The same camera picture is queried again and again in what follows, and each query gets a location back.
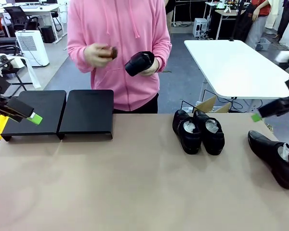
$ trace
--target green tape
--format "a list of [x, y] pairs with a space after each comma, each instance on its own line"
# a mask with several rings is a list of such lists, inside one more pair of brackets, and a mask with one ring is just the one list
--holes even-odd
[[41, 116], [39, 116], [38, 114], [35, 114], [34, 117], [31, 119], [31, 118], [27, 118], [27, 120], [31, 121], [32, 123], [35, 123], [37, 125], [39, 125], [43, 118]]
[[262, 117], [259, 114], [253, 114], [251, 116], [251, 118], [254, 122], [258, 122], [258, 121], [262, 120]]

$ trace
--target hand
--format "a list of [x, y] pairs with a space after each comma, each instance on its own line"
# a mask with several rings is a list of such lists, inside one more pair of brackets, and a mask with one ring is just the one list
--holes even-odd
[[258, 18], [259, 12], [260, 12], [259, 8], [256, 8], [256, 9], [254, 10], [254, 14], [252, 15], [252, 21], [253, 21], [253, 22], [255, 22], [256, 19]]
[[159, 62], [158, 60], [155, 58], [153, 65], [150, 66], [148, 69], [144, 70], [143, 72], [139, 73], [142, 76], [151, 76], [153, 75], [155, 72], [157, 72], [159, 69]]
[[86, 62], [92, 67], [105, 67], [112, 61], [111, 48], [107, 44], [94, 43], [87, 46], [83, 54]]

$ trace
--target person's left hand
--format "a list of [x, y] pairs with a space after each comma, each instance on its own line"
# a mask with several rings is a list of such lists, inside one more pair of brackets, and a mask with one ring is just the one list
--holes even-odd
[[159, 62], [155, 58], [152, 66], [150, 66], [148, 69], [144, 70], [143, 72], [140, 72], [139, 74], [142, 76], [151, 76], [155, 72], [157, 72], [158, 69], [159, 69]]
[[256, 19], [258, 18], [259, 12], [260, 12], [259, 8], [256, 8], [256, 9], [254, 10], [254, 13], [253, 13], [253, 15], [252, 15], [252, 21], [253, 21], [253, 22], [255, 22]]

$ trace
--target pink hoodie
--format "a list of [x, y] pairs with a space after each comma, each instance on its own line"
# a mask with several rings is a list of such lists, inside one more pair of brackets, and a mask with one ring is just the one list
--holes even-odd
[[[133, 111], [159, 91], [159, 78], [129, 76], [125, 63], [139, 51], [151, 51], [159, 72], [171, 51], [164, 0], [71, 0], [68, 12], [70, 58], [83, 73], [91, 72], [92, 89], [112, 89], [115, 108]], [[90, 67], [83, 51], [93, 43], [117, 47], [118, 57], [105, 68]]]

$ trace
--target air vent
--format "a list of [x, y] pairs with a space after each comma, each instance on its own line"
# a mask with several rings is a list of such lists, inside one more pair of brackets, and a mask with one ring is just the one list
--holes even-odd
[[37, 50], [37, 47], [35, 46], [34, 39], [32, 36], [19, 36], [18, 41], [23, 51]]

